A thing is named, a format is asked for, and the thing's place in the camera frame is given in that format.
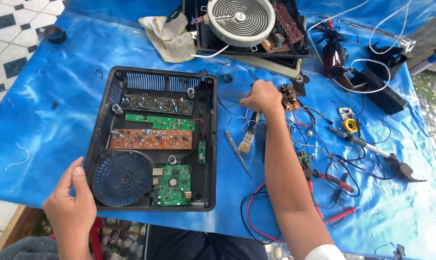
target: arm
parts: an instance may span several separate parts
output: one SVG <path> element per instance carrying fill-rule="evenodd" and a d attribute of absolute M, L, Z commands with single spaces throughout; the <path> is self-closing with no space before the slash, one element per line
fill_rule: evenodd
<path fill-rule="evenodd" d="M 42 206 L 56 235 L 61 260 L 92 259 L 88 234 L 96 218 L 96 205 L 80 167 L 82 162 L 80 157 L 69 166 Z M 69 196 L 72 185 L 75 197 Z"/>
<path fill-rule="evenodd" d="M 274 214 L 295 259 L 318 246 L 334 245 L 314 207 L 305 175 L 287 131 L 282 94 L 272 82 L 257 80 L 240 104 L 263 112 L 266 120 L 265 181 Z"/>

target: black plastic case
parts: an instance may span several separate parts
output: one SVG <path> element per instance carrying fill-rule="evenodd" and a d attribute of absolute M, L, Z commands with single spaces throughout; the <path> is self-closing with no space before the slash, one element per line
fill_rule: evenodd
<path fill-rule="evenodd" d="M 94 177 L 107 158 L 120 156 L 120 154 L 134 154 L 144 156 L 149 161 L 150 168 L 157 164 L 167 164 L 170 155 L 181 158 L 178 164 L 191 165 L 191 192 L 190 205 L 183 206 L 156 206 L 149 205 L 152 198 L 145 194 L 138 201 L 127 206 L 107 206 L 94 196 L 98 210 L 106 211 L 210 211 L 215 207 L 216 197 L 216 100 L 217 78 L 209 74 L 195 74 L 175 71 L 163 71 L 155 69 L 113 67 L 104 91 L 96 124 L 91 136 L 90 146 L 85 158 L 84 170 L 93 195 L 95 195 Z M 183 98 L 187 100 L 186 90 L 194 87 L 195 98 L 193 99 L 192 116 L 179 114 L 164 114 L 150 111 L 125 110 L 122 116 L 117 116 L 112 111 L 112 105 L 120 104 L 123 94 L 150 94 L 166 98 Z M 192 150 L 117 150 L 109 149 L 109 140 L 112 129 L 150 129 L 152 123 L 140 123 L 125 121 L 125 114 L 138 114 L 143 116 L 175 117 L 182 119 L 200 118 L 206 124 L 206 163 L 197 163 L 197 146 L 199 133 L 202 133 L 203 125 L 196 122 L 196 130 L 192 134 Z M 150 178 L 146 178 L 152 190 L 152 169 Z"/>
<path fill-rule="evenodd" d="M 195 0 L 195 14 L 196 17 L 200 17 L 206 14 L 206 9 L 208 0 Z M 293 59 L 299 58 L 310 58 L 313 56 L 311 49 L 309 48 L 308 38 L 306 37 L 306 30 L 303 26 L 300 14 L 296 8 L 295 1 L 286 1 L 284 3 L 285 9 L 292 16 L 297 27 L 302 31 L 304 39 L 300 40 L 295 44 L 291 51 L 282 51 L 278 53 L 267 53 L 261 44 L 257 45 L 258 50 L 252 51 L 250 47 L 236 47 L 230 45 L 226 50 L 222 51 L 221 54 L 225 55 L 246 55 L 246 56 L 256 56 L 262 58 L 274 58 L 274 59 L 291 59 L 289 63 L 292 63 Z M 197 51 L 204 53 L 216 53 L 226 46 L 226 43 L 218 39 L 218 37 L 212 32 L 210 27 L 205 23 L 197 24 Z"/>

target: rag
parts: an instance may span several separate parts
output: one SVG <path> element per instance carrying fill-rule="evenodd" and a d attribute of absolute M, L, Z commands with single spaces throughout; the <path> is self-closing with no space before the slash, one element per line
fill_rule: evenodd
<path fill-rule="evenodd" d="M 186 62 L 193 58 L 195 44 L 186 30 L 188 21 L 183 13 L 168 23 L 165 16 L 148 16 L 138 22 L 164 62 Z"/>

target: vent slot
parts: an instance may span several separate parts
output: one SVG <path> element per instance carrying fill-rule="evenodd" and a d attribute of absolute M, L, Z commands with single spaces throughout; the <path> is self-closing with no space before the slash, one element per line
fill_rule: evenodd
<path fill-rule="evenodd" d="M 199 78 L 185 78 L 178 76 L 170 76 L 170 91 L 171 92 L 182 92 L 186 93 L 187 89 L 192 87 L 197 91 L 197 86 L 199 85 Z"/>
<path fill-rule="evenodd" d="M 120 104 L 120 101 L 122 100 L 122 90 L 116 85 L 112 84 L 109 99 L 116 104 Z"/>
<path fill-rule="evenodd" d="M 163 75 L 127 73 L 128 88 L 165 91 Z"/>

